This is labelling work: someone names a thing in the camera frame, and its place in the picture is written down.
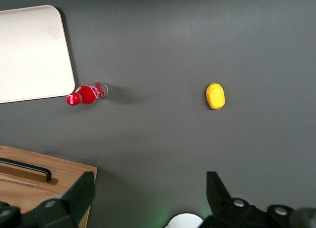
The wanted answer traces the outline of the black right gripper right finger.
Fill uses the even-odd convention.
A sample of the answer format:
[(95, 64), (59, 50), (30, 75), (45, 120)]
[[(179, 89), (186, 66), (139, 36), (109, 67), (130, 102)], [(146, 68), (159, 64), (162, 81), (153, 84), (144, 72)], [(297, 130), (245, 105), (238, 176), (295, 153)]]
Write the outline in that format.
[(206, 174), (206, 197), (212, 214), (201, 228), (314, 228), (316, 209), (273, 204), (262, 211), (241, 198), (230, 196), (215, 171)]

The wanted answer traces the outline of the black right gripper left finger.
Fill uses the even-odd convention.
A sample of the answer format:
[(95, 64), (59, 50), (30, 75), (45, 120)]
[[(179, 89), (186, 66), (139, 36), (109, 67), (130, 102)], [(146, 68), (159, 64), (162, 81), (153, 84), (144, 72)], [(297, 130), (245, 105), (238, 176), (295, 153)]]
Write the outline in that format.
[(84, 172), (60, 197), (43, 201), (29, 212), (19, 207), (0, 209), (2, 228), (78, 228), (95, 198), (94, 173)]

